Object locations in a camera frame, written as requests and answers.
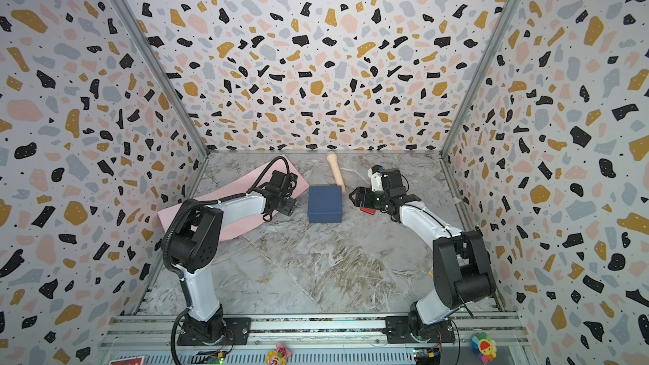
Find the navy blue gift box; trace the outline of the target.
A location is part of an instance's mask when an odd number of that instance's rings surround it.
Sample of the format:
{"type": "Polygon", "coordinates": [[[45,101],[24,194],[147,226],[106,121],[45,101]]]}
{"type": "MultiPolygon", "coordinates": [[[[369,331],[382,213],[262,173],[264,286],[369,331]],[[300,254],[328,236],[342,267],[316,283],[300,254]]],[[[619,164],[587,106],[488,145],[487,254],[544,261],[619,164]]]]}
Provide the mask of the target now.
{"type": "Polygon", "coordinates": [[[310,223],[341,223],[342,215],[341,186],[314,185],[309,188],[310,223]]]}

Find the pink wrapping paper sheet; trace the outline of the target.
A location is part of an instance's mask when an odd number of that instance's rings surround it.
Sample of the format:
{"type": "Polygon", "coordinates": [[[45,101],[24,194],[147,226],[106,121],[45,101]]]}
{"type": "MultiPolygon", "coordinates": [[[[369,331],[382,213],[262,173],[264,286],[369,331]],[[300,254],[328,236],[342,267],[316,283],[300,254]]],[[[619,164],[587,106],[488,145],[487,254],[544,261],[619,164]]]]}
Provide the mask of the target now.
{"type": "MultiPolygon", "coordinates": [[[[252,231],[265,222],[263,220],[263,214],[266,199],[259,193],[250,193],[246,195],[245,191],[247,191],[255,182],[257,177],[262,174],[264,167],[267,164],[268,162],[212,193],[196,198],[198,201],[220,201],[218,204],[210,204],[211,207],[216,207],[216,209],[219,209],[224,213],[221,223],[220,241],[231,240],[239,237],[252,231]],[[236,197],[230,201],[225,201],[226,196],[237,194],[243,194],[243,197],[236,197]]],[[[309,189],[309,184],[290,160],[288,165],[291,173],[297,175],[297,187],[292,194],[292,197],[297,199],[298,196],[309,189]]],[[[283,163],[274,165],[269,172],[262,177],[260,184],[269,182],[271,174],[275,170],[284,173],[287,171],[283,163]]],[[[177,213],[179,213],[180,207],[180,204],[176,204],[175,206],[158,212],[157,216],[160,219],[164,230],[167,231],[169,229],[173,219],[176,217],[177,213]]]]}

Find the red tape dispenser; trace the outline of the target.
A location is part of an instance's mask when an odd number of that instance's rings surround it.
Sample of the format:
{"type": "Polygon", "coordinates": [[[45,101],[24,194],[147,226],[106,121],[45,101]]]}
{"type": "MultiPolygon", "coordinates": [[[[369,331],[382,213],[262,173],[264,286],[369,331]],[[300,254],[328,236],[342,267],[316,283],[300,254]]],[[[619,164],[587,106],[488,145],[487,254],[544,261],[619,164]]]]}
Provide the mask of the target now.
{"type": "Polygon", "coordinates": [[[376,213],[375,197],[371,189],[362,189],[359,193],[361,211],[374,215],[376,213]]]}

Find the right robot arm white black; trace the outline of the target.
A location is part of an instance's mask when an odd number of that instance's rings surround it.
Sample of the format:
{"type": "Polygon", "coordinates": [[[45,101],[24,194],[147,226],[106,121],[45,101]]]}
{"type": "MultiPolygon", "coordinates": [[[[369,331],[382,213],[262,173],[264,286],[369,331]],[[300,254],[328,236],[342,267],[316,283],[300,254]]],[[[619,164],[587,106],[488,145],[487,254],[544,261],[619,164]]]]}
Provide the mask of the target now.
{"type": "Polygon", "coordinates": [[[415,302],[411,315],[415,325],[438,324],[459,307],[495,294],[490,256],[480,231],[465,232],[451,226],[404,189],[373,191],[358,187],[349,199],[359,208],[387,214],[432,249],[434,287],[415,302]]]}

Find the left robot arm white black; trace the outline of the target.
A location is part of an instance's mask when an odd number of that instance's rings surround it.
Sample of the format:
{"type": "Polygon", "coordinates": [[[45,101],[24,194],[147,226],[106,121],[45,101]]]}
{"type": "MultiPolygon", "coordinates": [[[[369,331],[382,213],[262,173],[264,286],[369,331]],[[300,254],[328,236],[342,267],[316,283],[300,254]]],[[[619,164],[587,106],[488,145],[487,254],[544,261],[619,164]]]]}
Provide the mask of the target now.
{"type": "Polygon", "coordinates": [[[290,216],[296,187],[296,174],[274,171],[268,182],[247,192],[205,201],[188,199],[180,205],[162,240],[162,258],[165,268],[180,280],[191,319],[208,322],[221,309],[211,262],[222,228],[251,216],[264,221],[271,221],[275,212],[290,216]]]}

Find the beige toy microphone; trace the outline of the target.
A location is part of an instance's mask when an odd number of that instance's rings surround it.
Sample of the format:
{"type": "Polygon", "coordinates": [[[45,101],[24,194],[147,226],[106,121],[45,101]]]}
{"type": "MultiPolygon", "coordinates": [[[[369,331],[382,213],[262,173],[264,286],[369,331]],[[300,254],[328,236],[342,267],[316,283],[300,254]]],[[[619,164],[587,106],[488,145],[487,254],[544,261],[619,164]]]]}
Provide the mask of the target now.
{"type": "Polygon", "coordinates": [[[328,161],[330,167],[331,167],[331,172],[333,174],[333,177],[335,179],[336,185],[341,188],[341,192],[343,194],[346,194],[346,185],[341,173],[341,168],[338,163],[338,157],[335,152],[329,152],[326,156],[326,160],[328,161]]]}

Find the pink yellow flower toy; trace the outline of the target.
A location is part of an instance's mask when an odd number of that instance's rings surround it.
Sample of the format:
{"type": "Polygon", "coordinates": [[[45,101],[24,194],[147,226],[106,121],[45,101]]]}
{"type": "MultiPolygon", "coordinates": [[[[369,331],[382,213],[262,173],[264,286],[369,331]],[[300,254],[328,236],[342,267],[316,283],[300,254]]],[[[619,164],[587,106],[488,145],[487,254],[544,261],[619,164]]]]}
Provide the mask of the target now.
{"type": "Polygon", "coordinates": [[[282,343],[278,342],[275,349],[269,351],[266,358],[266,365],[287,365],[288,360],[292,357],[292,352],[282,343]]]}

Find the rainbow flower toy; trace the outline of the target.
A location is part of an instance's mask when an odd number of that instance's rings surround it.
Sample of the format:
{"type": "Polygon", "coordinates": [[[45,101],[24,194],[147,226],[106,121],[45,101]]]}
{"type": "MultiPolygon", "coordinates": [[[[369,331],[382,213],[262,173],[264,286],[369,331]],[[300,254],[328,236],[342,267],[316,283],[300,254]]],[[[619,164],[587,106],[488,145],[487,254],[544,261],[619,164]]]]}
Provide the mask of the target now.
{"type": "Polygon", "coordinates": [[[472,338],[471,347],[482,363],[490,363],[497,357],[495,340],[485,332],[478,332],[472,338]]]}

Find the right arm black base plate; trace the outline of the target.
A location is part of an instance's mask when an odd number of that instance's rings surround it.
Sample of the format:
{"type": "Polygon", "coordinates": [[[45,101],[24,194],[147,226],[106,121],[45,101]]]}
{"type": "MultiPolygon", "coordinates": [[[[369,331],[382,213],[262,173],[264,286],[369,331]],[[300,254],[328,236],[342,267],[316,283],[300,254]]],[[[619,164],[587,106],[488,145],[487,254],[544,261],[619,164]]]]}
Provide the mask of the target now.
{"type": "Polygon", "coordinates": [[[382,333],[389,344],[454,343],[456,333],[449,319],[436,324],[424,324],[412,312],[402,316],[387,316],[382,333]]]}

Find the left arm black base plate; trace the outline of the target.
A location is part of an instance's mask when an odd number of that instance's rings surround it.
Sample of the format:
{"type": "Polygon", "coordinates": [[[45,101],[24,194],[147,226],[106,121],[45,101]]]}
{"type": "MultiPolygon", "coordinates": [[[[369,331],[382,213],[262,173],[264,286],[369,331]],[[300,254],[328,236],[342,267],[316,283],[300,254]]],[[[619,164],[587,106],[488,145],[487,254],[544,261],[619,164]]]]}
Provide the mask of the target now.
{"type": "Polygon", "coordinates": [[[245,346],[251,329],[251,318],[226,317],[201,322],[186,316],[179,346],[245,346]]]}

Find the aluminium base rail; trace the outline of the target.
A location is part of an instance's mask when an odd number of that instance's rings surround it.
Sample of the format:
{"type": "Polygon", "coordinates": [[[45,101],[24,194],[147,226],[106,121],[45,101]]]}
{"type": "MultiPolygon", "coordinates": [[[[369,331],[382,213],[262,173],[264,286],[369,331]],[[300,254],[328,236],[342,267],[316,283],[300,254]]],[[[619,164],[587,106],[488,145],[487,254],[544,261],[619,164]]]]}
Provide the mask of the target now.
{"type": "Polygon", "coordinates": [[[405,314],[238,314],[223,337],[201,343],[172,331],[173,316],[120,316],[99,348],[97,364],[263,364],[282,344],[290,364],[480,364],[473,340],[495,346],[495,364],[536,362],[512,312],[456,312],[428,341],[410,333],[405,314]]]}

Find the aluminium corner post right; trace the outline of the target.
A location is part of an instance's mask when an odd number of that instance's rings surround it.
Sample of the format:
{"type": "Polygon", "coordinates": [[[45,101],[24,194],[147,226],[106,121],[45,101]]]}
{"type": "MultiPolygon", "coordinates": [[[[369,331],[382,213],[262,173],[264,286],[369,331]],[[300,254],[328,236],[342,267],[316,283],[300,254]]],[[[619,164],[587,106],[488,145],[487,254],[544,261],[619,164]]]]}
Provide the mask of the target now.
{"type": "Polygon", "coordinates": [[[461,131],[462,121],[468,115],[469,108],[478,95],[478,91],[488,73],[491,62],[493,62],[493,59],[500,48],[500,44],[505,37],[505,33],[507,32],[508,26],[510,25],[519,2],[520,0],[506,0],[505,2],[500,18],[497,20],[494,31],[487,42],[482,57],[480,58],[476,73],[468,86],[466,96],[464,97],[461,106],[458,108],[456,118],[451,125],[446,141],[439,153],[443,160],[451,154],[453,143],[461,131]]]}

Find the aluminium corner post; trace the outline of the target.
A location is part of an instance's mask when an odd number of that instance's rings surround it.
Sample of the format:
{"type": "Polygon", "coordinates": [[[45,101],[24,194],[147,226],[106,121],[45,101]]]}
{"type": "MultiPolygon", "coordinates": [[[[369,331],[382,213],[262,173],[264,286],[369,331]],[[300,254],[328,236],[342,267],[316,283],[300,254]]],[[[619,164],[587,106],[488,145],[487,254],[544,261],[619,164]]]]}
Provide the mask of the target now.
{"type": "Polygon", "coordinates": [[[491,62],[493,62],[493,59],[500,48],[500,44],[505,37],[505,33],[507,32],[508,26],[510,25],[519,2],[520,0],[506,0],[505,2],[500,18],[497,20],[494,31],[487,42],[482,57],[480,58],[476,73],[468,86],[466,96],[464,97],[461,106],[458,108],[456,118],[451,125],[446,141],[439,153],[443,160],[451,154],[453,143],[461,131],[462,121],[468,115],[469,108],[478,95],[478,91],[488,73],[491,62]]]}
{"type": "Polygon", "coordinates": [[[150,72],[152,73],[155,81],[161,85],[164,94],[169,100],[171,106],[173,107],[177,118],[180,123],[187,130],[188,137],[194,143],[195,148],[202,155],[203,158],[206,158],[210,155],[210,151],[207,146],[201,140],[199,131],[196,126],[194,126],[192,120],[189,117],[187,110],[185,109],[181,99],[177,95],[177,91],[172,85],[171,80],[165,73],[163,67],[161,66],[157,56],[151,49],[151,46],[147,40],[145,33],[140,29],[135,15],[133,14],[130,6],[126,0],[109,0],[116,13],[123,22],[123,26],[126,31],[130,34],[135,47],[145,60],[146,65],[149,67],[150,72]]]}

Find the aluminium corner post left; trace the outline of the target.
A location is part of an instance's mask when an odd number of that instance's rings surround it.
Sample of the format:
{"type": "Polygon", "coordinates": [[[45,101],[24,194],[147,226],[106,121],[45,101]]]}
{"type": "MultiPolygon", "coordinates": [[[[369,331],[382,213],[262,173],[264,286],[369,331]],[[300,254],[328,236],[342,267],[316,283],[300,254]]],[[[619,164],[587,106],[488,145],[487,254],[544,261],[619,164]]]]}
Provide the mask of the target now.
{"type": "Polygon", "coordinates": [[[151,49],[151,46],[147,40],[145,33],[140,29],[135,15],[133,14],[130,6],[126,0],[109,0],[116,13],[123,22],[123,26],[126,31],[130,34],[135,47],[145,60],[146,65],[149,67],[150,72],[152,73],[155,81],[161,85],[164,94],[169,100],[171,106],[173,107],[177,118],[180,123],[187,130],[188,137],[194,143],[195,148],[202,155],[203,158],[206,158],[210,155],[210,151],[207,146],[201,140],[199,131],[196,126],[194,126],[192,120],[189,117],[187,110],[185,109],[181,99],[177,95],[177,91],[172,85],[171,80],[165,73],[163,67],[161,66],[157,56],[151,49]]]}

